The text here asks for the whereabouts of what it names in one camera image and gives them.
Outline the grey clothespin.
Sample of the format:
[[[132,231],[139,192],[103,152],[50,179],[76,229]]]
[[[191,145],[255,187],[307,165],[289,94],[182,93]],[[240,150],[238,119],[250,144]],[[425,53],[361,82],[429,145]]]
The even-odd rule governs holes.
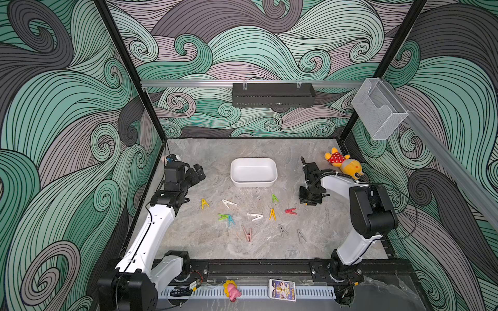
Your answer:
[[[307,242],[304,234],[302,233],[302,231],[300,229],[297,229],[297,235],[298,235],[298,242],[301,244],[303,242]]]
[[[279,224],[278,225],[278,229],[279,229],[279,232],[280,232],[280,235],[282,238],[286,237],[289,235],[289,233],[287,232],[287,230],[284,228],[283,225]]]

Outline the yellow clothespin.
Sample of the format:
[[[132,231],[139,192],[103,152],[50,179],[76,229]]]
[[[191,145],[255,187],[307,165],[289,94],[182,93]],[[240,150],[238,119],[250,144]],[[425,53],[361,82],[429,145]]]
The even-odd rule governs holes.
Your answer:
[[[201,209],[204,210],[206,207],[210,207],[209,203],[205,199],[201,199]]]

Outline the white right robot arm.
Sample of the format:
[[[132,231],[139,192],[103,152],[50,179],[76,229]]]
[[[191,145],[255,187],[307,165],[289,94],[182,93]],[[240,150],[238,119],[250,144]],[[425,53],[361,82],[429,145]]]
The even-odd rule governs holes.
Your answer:
[[[349,200],[353,229],[346,240],[333,251],[328,264],[332,281],[359,282],[358,272],[363,255],[371,245],[397,228],[398,217],[386,187],[363,183],[335,170],[320,170],[316,163],[302,162],[305,185],[298,198],[307,206],[320,205],[328,191]]]

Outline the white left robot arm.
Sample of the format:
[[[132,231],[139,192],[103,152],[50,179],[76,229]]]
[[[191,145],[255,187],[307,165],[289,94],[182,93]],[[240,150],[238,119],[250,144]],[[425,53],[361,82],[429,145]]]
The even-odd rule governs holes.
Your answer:
[[[174,252],[154,264],[160,243],[188,191],[205,180],[199,164],[189,165],[176,155],[166,158],[163,178],[147,207],[147,217],[123,258],[97,282],[100,310],[156,310],[159,292],[188,272],[185,255]]]

